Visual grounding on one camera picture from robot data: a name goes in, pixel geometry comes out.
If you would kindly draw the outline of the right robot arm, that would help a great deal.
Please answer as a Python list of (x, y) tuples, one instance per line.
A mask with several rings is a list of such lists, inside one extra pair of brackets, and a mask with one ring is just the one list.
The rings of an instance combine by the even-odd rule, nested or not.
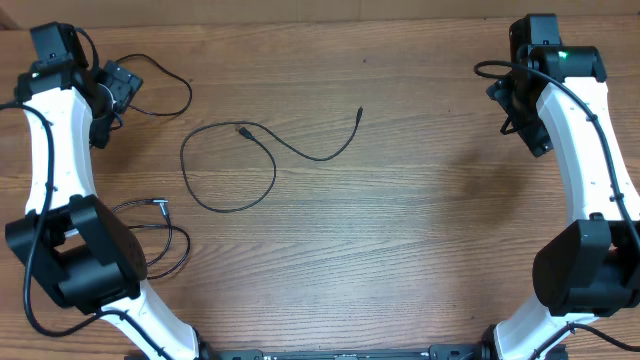
[(639, 303), (639, 194), (611, 124), (607, 73), (593, 46), (562, 42), (553, 14), (529, 14), (509, 29), (507, 73), (476, 64), (517, 134), (535, 156), (556, 157), (566, 228), (535, 256), (533, 295), (490, 326), (479, 359), (563, 359), (563, 340)]

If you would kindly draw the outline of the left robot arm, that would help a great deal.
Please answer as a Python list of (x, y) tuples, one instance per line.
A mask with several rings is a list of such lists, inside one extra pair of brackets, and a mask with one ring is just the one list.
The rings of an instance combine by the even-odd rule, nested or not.
[(44, 24), (31, 38), (38, 58), (12, 101), (29, 124), (31, 190), (24, 217), (5, 228), (24, 287), (38, 284), (86, 324), (112, 324), (148, 359), (208, 358), (198, 332), (152, 288), (136, 236), (96, 194), (91, 152), (122, 126), (141, 78), (85, 53), (90, 38), (73, 25)]

